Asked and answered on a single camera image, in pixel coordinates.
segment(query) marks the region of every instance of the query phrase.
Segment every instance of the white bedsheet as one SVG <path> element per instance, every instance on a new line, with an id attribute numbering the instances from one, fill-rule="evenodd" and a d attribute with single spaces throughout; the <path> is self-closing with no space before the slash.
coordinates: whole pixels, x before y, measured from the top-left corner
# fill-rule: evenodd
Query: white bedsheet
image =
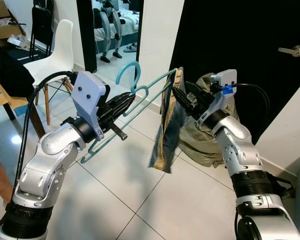
<path id="1" fill-rule="evenodd" d="M 121 24 L 122 36 L 134 34 L 138 32 L 139 27 L 139 15 L 132 14 L 133 11 L 126 10 L 124 8 L 120 8 L 119 12 L 121 12 L 122 16 L 120 19 L 125 20 L 125 24 Z M 113 23 L 110 23 L 111 30 L 111 39 L 115 38 L 116 28 Z M 94 29 L 94 40 L 96 42 L 103 41 L 105 39 L 105 31 L 103 28 Z"/>

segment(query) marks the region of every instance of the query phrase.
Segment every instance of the silver door handle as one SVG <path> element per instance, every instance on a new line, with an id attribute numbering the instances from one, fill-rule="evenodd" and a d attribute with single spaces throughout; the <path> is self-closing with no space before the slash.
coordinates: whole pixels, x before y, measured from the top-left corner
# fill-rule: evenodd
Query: silver door handle
<path id="1" fill-rule="evenodd" d="M 279 47 L 278 51 L 286 54 L 291 54 L 294 57 L 300 57 L 300 45 L 294 46 L 292 49 Z"/>

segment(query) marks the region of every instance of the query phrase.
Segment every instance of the beige cloth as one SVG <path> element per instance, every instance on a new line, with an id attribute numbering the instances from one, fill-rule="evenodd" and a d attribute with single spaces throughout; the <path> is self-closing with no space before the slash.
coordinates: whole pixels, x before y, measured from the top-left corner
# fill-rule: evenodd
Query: beige cloth
<path id="1" fill-rule="evenodd" d="M 210 92 L 210 76 L 213 73 L 206 74 L 199 78 L 196 84 L 205 92 Z M 195 102 L 194 96 L 189 93 L 188 98 Z M 236 110 L 235 99 L 232 97 L 224 111 L 239 121 Z M 222 151 L 217 144 L 211 130 L 206 126 L 197 126 L 192 117 L 188 117 L 179 134 L 179 147 L 198 164 L 210 167 L 212 164 L 216 168 L 223 164 Z"/>

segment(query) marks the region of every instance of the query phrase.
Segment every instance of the teal clothes hanger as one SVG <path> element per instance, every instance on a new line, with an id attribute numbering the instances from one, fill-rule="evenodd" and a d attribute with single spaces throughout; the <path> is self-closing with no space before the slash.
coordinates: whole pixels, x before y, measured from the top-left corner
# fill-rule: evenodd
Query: teal clothes hanger
<path id="1" fill-rule="evenodd" d="M 125 65 L 118 73 L 116 80 L 115 80 L 115 84 L 119 84 L 121 77 L 123 75 L 123 73 L 131 66 L 135 66 L 136 68 L 136 78 L 133 82 L 133 84 L 131 85 L 130 91 L 131 94 L 130 95 L 135 95 L 137 92 L 144 90 L 145 91 L 145 95 L 144 97 L 142 97 L 137 103 L 136 105 L 134 105 L 131 109 L 129 109 L 127 112 L 123 113 L 124 117 L 127 117 L 128 115 L 130 115 L 132 113 L 132 111 L 134 111 L 149 95 L 149 89 L 155 85 L 156 83 L 158 83 L 161 79 L 170 76 L 171 74 L 176 72 L 176 69 L 173 69 L 171 71 L 166 72 L 165 74 L 161 75 L 160 77 L 158 77 L 156 80 L 154 80 L 153 82 L 151 82 L 149 85 L 142 85 L 137 87 L 137 83 L 139 82 L 140 76 L 141 76 L 141 68 L 140 68 L 140 64 L 137 61 L 132 61 L 130 63 L 128 63 L 127 65 Z M 169 88 L 171 86 L 171 82 L 169 82 L 168 84 L 166 84 L 153 98 L 151 98 L 151 100 L 149 100 L 145 105 L 143 105 L 143 107 L 140 109 L 140 111 L 138 111 L 136 114 L 134 114 L 122 127 L 121 130 L 123 130 L 129 123 L 131 123 L 140 113 L 142 113 L 157 97 L 159 97 L 167 88 Z M 92 145 L 89 147 L 88 149 L 88 153 L 86 154 L 86 156 L 81 158 L 81 163 L 84 164 L 86 162 L 88 162 L 93 156 L 95 156 L 98 152 L 100 152 L 108 143 L 110 143 L 117 135 L 114 133 L 112 134 L 106 141 L 104 141 L 101 146 L 99 146 L 96 150 L 94 150 L 96 144 L 98 143 L 97 140 L 95 140 Z"/>

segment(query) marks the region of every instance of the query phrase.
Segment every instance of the mirror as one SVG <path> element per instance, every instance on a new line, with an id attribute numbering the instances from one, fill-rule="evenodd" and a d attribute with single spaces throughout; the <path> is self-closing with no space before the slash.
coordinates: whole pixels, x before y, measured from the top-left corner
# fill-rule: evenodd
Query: mirror
<path id="1" fill-rule="evenodd" d="M 135 67 L 128 68 L 116 85 L 122 67 L 138 60 L 142 0 L 91 0 L 96 71 L 110 85 L 110 97 L 127 92 L 135 79 Z"/>

